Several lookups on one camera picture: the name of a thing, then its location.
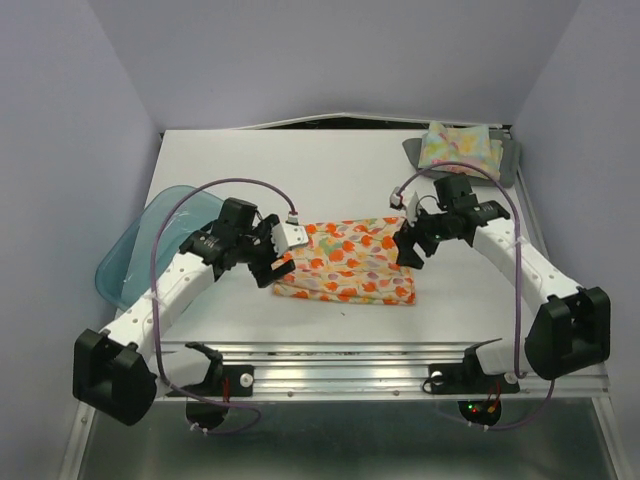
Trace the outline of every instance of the folded cloth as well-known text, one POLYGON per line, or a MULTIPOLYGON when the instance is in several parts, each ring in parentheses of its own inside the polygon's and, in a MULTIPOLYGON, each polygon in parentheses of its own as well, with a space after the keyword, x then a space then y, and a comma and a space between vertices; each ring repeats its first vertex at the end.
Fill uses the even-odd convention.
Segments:
MULTIPOLYGON (((465 162, 482 168, 499 180, 501 160, 502 142, 489 138, 488 125, 446 128, 439 122, 431 122, 429 131, 422 137, 418 167, 449 161, 465 162)), ((485 178, 475 170, 454 165, 443 166, 439 170, 485 178)))
POLYGON ((285 297, 326 302, 414 305, 413 274, 395 264, 393 234, 403 219, 370 218, 307 225, 309 245, 284 257, 296 270, 274 285, 285 297))

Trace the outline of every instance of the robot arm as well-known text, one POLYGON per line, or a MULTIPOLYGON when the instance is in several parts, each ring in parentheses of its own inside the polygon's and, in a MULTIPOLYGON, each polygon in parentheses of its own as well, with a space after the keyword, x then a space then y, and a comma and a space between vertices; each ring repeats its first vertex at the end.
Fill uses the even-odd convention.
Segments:
MULTIPOLYGON (((515 284, 514 224, 497 202, 478 203, 466 175, 452 175, 435 182, 442 213, 429 214, 419 206, 417 195, 397 190, 391 206, 406 210, 407 219, 395 234, 398 264, 422 268, 414 251, 418 244, 426 257, 435 254, 442 241, 457 238, 488 258, 515 284)), ((609 357, 610 302, 600 288, 584 289, 562 274, 531 244, 520 240, 522 252, 522 298, 536 314, 521 349, 524 371, 533 370, 551 380, 609 357)), ((514 370, 513 339, 501 339, 472 347, 463 366, 444 379, 442 393, 454 393, 452 383, 477 383, 486 391, 488 377, 514 370)))
MULTIPOLYGON (((272 264, 309 239, 295 219, 280 223, 269 215, 253 226, 257 207, 227 199, 217 220, 191 234, 158 278, 160 336, 189 304, 237 263, 246 263, 264 288, 295 269, 292 260, 272 264)), ((148 290, 99 333, 85 330, 74 346, 73 395, 126 425, 144 416, 156 397, 169 392, 158 378, 153 358, 152 295, 148 290)), ((163 359, 177 386, 215 382, 222 355, 200 343, 188 343, 163 359)))

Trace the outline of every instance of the gray floor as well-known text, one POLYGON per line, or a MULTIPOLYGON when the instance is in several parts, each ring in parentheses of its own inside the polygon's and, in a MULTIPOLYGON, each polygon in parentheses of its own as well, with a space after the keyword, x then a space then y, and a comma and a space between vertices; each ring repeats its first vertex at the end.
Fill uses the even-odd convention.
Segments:
MULTIPOLYGON (((502 422, 525 415, 537 402, 507 401, 502 422)), ((98 414, 81 478, 614 478, 589 400, 554 400, 535 423, 511 432, 475 431, 438 415, 435 407, 269 405, 257 427, 223 438, 190 432, 183 402, 156 404, 134 427, 98 414)), ((456 412, 453 402, 439 408, 456 412)))

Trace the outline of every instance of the gray wall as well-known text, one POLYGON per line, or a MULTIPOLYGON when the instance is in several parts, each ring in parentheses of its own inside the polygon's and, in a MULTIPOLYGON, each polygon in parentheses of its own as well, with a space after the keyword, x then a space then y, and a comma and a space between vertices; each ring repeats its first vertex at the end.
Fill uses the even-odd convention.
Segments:
POLYGON ((84 0, 0 2, 0 478, 57 476, 75 337, 159 139, 84 0))
POLYGON ((640 2, 584 0, 515 124, 552 259, 613 301, 614 408, 640 472, 640 2))
POLYGON ((161 128, 512 123, 578 0, 90 0, 161 128))

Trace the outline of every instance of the teal plastic bin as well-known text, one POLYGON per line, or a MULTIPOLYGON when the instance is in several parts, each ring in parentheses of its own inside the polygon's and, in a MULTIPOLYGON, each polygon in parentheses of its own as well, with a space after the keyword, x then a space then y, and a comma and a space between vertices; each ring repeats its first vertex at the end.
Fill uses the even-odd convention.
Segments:
MULTIPOLYGON (((178 185, 160 192, 100 262, 96 289, 112 305, 127 310, 150 285, 151 246, 171 208, 194 187, 178 185)), ((180 244, 194 231, 218 218, 223 201, 198 192, 178 209, 158 246, 157 272, 169 266, 180 244)))

